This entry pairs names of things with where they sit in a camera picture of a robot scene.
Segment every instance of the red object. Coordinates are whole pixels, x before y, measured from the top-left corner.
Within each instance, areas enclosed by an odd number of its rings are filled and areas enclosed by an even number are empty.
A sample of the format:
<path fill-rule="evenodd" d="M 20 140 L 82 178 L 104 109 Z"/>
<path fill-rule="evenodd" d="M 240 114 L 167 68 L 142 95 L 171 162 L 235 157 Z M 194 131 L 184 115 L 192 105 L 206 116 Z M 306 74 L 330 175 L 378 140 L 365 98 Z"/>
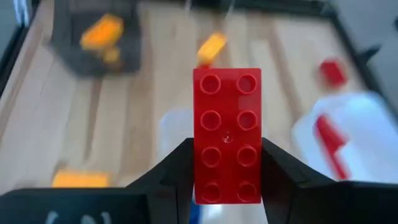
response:
<path fill-rule="evenodd" d="M 260 203 L 261 70 L 193 70 L 195 201 Z"/>
<path fill-rule="evenodd" d="M 339 161 L 339 158 L 336 157 L 336 152 L 346 144 L 346 140 L 333 128 L 325 115 L 319 116 L 315 122 L 315 127 L 317 129 L 317 134 L 326 149 L 331 166 L 336 172 L 337 178 L 340 180 L 347 179 L 348 174 L 344 170 L 344 166 Z"/>
<path fill-rule="evenodd" d="M 320 66 L 323 76 L 331 86 L 341 86 L 346 82 L 346 77 L 341 71 L 337 60 L 324 60 Z"/>

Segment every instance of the lego brick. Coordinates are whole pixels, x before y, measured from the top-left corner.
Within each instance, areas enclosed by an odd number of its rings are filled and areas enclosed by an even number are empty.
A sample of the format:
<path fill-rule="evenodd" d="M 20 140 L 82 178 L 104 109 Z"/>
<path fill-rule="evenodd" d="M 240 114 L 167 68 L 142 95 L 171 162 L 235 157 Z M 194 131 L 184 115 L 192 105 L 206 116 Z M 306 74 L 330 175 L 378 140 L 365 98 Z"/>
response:
<path fill-rule="evenodd" d="M 215 33 L 200 47 L 197 57 L 199 63 L 212 64 L 227 41 L 226 36 Z"/>
<path fill-rule="evenodd" d="M 346 82 L 346 77 L 337 60 L 324 60 L 320 65 L 320 70 L 327 83 L 333 87 L 339 87 Z"/>
<path fill-rule="evenodd" d="M 74 172 L 61 170 L 57 172 L 52 187 L 93 188 L 109 187 L 110 178 L 102 172 Z"/>
<path fill-rule="evenodd" d="M 261 70 L 193 71 L 195 202 L 261 201 Z"/>
<path fill-rule="evenodd" d="M 112 47 L 123 33 L 123 20 L 105 14 L 97 23 L 83 33 L 80 45 L 83 49 L 103 50 Z"/>

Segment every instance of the red lego brick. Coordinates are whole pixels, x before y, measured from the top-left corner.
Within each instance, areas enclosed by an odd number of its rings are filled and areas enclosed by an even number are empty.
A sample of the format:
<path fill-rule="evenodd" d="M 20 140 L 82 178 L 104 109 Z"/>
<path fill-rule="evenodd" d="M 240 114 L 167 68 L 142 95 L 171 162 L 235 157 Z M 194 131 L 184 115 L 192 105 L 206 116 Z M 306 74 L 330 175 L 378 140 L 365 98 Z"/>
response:
<path fill-rule="evenodd" d="M 193 71 L 195 201 L 260 203 L 261 70 Z"/>
<path fill-rule="evenodd" d="M 324 60 L 320 65 L 325 80 L 333 87 L 341 86 L 346 82 L 346 77 L 337 60 Z"/>

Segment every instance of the orange lego brick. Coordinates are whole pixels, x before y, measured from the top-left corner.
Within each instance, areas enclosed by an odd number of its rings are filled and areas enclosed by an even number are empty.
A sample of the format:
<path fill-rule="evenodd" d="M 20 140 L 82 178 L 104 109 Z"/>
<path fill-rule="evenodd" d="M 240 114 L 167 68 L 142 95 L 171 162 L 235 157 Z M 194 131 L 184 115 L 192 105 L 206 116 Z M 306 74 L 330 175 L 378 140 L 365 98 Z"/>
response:
<path fill-rule="evenodd" d="M 88 50 L 112 47 L 120 39 L 123 29 L 121 18 L 106 14 L 83 33 L 80 45 L 83 49 Z"/>
<path fill-rule="evenodd" d="M 101 188 L 109 185 L 110 177 L 106 173 L 67 170 L 58 171 L 52 182 L 52 187 L 55 188 Z"/>
<path fill-rule="evenodd" d="M 197 57 L 200 63 L 212 64 L 221 49 L 225 46 L 227 38 L 221 33 L 212 34 L 200 47 Z"/>

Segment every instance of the wooden floor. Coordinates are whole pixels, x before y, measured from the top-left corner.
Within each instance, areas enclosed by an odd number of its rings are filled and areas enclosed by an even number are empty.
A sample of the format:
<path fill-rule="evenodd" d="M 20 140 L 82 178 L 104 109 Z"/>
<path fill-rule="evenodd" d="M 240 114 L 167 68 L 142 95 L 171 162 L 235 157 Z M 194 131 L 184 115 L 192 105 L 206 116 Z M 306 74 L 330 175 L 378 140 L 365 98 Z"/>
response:
<path fill-rule="evenodd" d="M 320 62 L 343 61 L 349 81 L 341 91 L 363 87 L 327 21 L 245 12 L 224 20 L 173 4 L 141 3 L 140 72 L 82 80 L 48 46 L 52 16 L 53 1 L 43 1 L 0 99 L 1 193 L 50 186 L 60 168 L 106 171 L 116 186 L 149 170 L 163 157 L 167 128 L 187 130 L 170 137 L 169 147 L 192 137 L 192 124 L 178 116 L 161 124 L 176 111 L 191 119 L 196 52 L 216 30 L 229 42 L 215 66 L 262 68 L 263 136 L 298 158 L 293 124 L 332 92 L 318 77 Z"/>

